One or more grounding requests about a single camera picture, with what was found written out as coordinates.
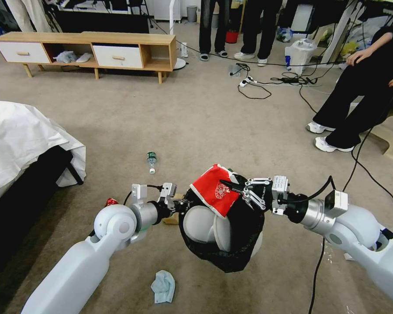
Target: white drawer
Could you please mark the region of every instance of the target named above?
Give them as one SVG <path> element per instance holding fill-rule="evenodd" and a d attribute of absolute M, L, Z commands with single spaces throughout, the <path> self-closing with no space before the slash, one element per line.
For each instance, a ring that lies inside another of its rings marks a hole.
<path fill-rule="evenodd" d="M 116 68 L 143 68 L 140 48 L 93 45 L 100 66 Z"/>
<path fill-rule="evenodd" d="M 8 62 L 50 63 L 40 43 L 0 41 L 0 52 Z"/>

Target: bed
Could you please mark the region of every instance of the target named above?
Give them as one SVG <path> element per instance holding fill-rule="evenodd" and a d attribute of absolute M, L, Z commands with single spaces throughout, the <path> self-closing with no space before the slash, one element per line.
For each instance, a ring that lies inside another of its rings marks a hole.
<path fill-rule="evenodd" d="M 83 184 L 86 148 L 36 108 L 0 101 L 0 271 L 59 187 Z"/>

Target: black trash bag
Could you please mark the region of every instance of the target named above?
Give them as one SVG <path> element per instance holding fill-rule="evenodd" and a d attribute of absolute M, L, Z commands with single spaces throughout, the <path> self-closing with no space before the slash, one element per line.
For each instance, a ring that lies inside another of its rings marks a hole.
<path fill-rule="evenodd" d="M 240 175 L 236 175 L 236 178 L 240 184 L 246 182 L 246 179 Z M 271 208 L 272 203 L 271 186 L 271 184 L 266 186 L 266 189 L 264 186 L 259 186 L 259 191 L 254 191 L 264 198 L 267 209 Z M 205 206 L 191 189 L 187 191 L 184 198 L 190 203 L 189 208 L 197 205 Z M 183 219 L 186 212 L 179 214 L 180 233 L 189 250 L 200 259 L 213 263 L 225 273 L 242 271 L 250 260 L 253 247 L 262 232 L 265 221 L 265 212 L 256 206 L 253 208 L 250 208 L 239 196 L 227 213 L 232 230 L 230 252 L 221 251 L 216 243 L 205 244 L 191 240 L 183 229 Z"/>

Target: white sheet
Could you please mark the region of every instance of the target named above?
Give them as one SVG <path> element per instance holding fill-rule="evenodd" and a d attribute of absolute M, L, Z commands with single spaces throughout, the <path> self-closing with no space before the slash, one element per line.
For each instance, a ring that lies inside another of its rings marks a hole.
<path fill-rule="evenodd" d="M 35 107 L 0 101 L 0 196 L 11 183 L 49 148 L 60 145 L 73 154 L 79 176 L 86 176 L 86 147 Z M 60 187 L 76 184 L 66 169 Z"/>

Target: rack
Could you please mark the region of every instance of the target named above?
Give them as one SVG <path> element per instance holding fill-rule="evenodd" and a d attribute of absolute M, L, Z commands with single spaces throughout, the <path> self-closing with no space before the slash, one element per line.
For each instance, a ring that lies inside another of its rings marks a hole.
<path fill-rule="evenodd" d="M 90 60 L 84 63 L 60 63 L 56 57 L 62 51 L 77 55 L 89 52 Z M 99 79 L 100 68 L 155 71 L 159 84 L 176 63 L 176 37 L 164 34 L 130 33 L 21 33 L 10 32 L 0 36 L 0 53 L 7 62 L 21 63 L 33 77 L 29 65 L 74 65 L 93 68 Z"/>

